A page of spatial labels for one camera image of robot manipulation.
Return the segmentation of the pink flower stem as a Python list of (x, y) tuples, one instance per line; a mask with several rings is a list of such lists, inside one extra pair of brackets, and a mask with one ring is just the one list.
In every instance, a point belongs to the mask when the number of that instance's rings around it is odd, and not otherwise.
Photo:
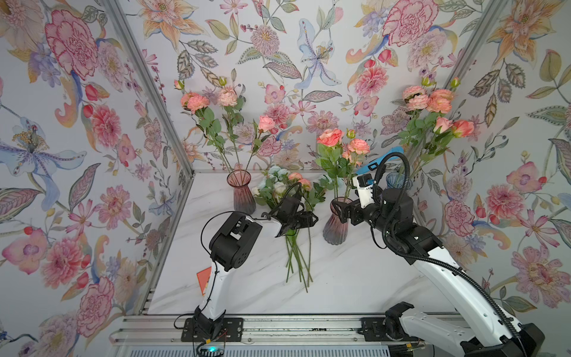
[(220, 156), (222, 164), (227, 170), (230, 170), (230, 164), (225, 154), (225, 139), (221, 135), (222, 125), (210, 108), (209, 99), (197, 92), (187, 91), (182, 80), (174, 80), (174, 87), (182, 94), (181, 108), (183, 113), (194, 120), (196, 128), (200, 130), (205, 139), (205, 145), (213, 147)]
[(426, 123), (419, 139), (419, 160), (426, 165), (441, 156), (455, 138), (451, 120), (438, 117)]
[(348, 199), (353, 186), (352, 179), (357, 176), (357, 169), (364, 166), (365, 159), (371, 149), (367, 141), (357, 137), (354, 129), (346, 131), (345, 138), (341, 142), (341, 148), (339, 168), (345, 186), (343, 198)]
[(449, 83), (450, 89), (435, 89), (432, 91), (428, 96), (428, 105), (425, 109), (429, 112), (448, 114), (452, 109), (451, 102), (454, 100), (455, 92), (460, 84), (461, 80), (459, 77), (454, 77)]
[(452, 123), (454, 139), (468, 137), (474, 132), (474, 124), (468, 120), (452, 120)]
[(227, 137), (232, 143), (233, 152), (236, 157), (236, 164), (239, 169), (242, 169), (236, 143), (238, 136), (234, 132), (235, 126), (242, 122), (242, 119), (240, 118), (240, 109), (238, 109), (239, 96), (236, 93), (235, 88), (228, 84), (228, 79), (226, 77), (219, 77), (218, 83), (220, 85), (220, 91), (217, 95), (217, 101), (219, 106), (223, 109), (222, 119), (226, 125)]
[(422, 80), (420, 85), (407, 87), (402, 93), (405, 114), (408, 117), (406, 127), (400, 132), (400, 145), (407, 153), (418, 145), (425, 135), (425, 123), (421, 115), (428, 108), (431, 99), (429, 80)]

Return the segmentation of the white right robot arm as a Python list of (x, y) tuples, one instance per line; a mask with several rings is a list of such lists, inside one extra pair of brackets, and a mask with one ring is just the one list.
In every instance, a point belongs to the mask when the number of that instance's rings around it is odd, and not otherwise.
[(428, 342), (453, 356), (537, 356), (545, 341), (535, 324), (522, 324), (458, 266), (441, 240), (415, 223), (406, 193), (410, 165), (392, 152), (364, 166), (352, 178), (358, 199), (334, 203), (342, 223), (366, 223), (387, 248), (421, 272), (462, 316), (466, 328), (434, 318), (401, 302), (385, 312), (388, 339), (406, 336)]

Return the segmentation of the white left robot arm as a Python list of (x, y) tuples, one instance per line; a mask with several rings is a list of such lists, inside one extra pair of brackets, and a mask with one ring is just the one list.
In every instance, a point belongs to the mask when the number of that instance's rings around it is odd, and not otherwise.
[(221, 225), (205, 247), (211, 259), (211, 274), (202, 303), (195, 311), (184, 315), (187, 320), (181, 330), (181, 341), (203, 347), (219, 339), (239, 341), (239, 318), (225, 321), (230, 300), (230, 285), (234, 273), (250, 257), (261, 235), (284, 238), (288, 262), (287, 278), (297, 274), (304, 286), (312, 282), (310, 263), (297, 243), (299, 231), (310, 229), (318, 217), (304, 205), (304, 185), (296, 182), (288, 187), (279, 202), (260, 217), (242, 211), (229, 211), (229, 217)]

